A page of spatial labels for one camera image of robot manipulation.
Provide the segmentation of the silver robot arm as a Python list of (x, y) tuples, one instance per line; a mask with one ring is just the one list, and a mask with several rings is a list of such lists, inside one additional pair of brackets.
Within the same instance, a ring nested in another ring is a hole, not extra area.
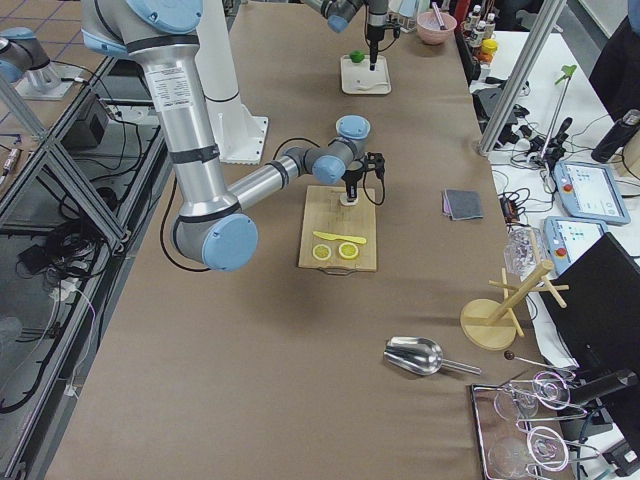
[(227, 185), (203, 87), (220, 77), (205, 65), (206, 54), (215, 40), (229, 42), (222, 7), (208, 1), (84, 1), (81, 9), (85, 45), (134, 61), (144, 72), (182, 193), (172, 237), (184, 257), (211, 270), (244, 266), (258, 244), (246, 208), (301, 175), (333, 185), (363, 161), (370, 124), (348, 115), (337, 121), (327, 146), (290, 148)]
[(387, 0), (303, 0), (302, 3), (325, 18), (329, 28), (336, 33), (344, 31), (358, 11), (366, 7), (365, 39), (369, 45), (369, 70), (375, 70), (379, 43), (383, 41), (385, 32), (393, 29)]

